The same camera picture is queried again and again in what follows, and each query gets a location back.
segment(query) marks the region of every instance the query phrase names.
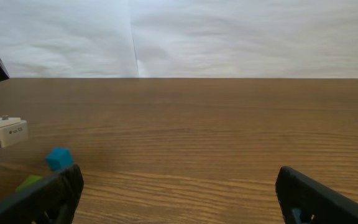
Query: green cube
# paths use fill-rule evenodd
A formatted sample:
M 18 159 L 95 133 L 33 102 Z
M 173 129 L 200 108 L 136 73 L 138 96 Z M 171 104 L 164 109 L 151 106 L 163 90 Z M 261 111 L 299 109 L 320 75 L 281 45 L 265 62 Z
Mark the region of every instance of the green cube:
M 38 175 L 30 175 L 26 180 L 23 181 L 18 187 L 16 187 L 16 191 L 22 190 L 23 188 L 33 184 L 34 182 L 42 179 L 41 176 Z

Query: wooden table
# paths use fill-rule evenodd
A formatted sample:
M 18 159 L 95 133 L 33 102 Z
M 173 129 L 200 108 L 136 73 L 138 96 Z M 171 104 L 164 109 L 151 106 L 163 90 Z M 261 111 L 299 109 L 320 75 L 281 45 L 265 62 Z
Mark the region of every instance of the wooden table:
M 358 80 L 11 79 L 3 114 L 30 138 L 0 149 L 0 199 L 69 147 L 74 223 L 283 223 L 285 165 L 358 202 Z

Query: blue cube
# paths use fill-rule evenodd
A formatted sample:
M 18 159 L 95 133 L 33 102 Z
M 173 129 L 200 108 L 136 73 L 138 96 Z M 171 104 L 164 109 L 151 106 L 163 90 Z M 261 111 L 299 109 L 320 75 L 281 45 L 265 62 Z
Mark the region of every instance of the blue cube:
M 56 147 L 45 158 L 49 168 L 53 171 L 64 168 L 73 163 L 73 158 L 67 148 Z

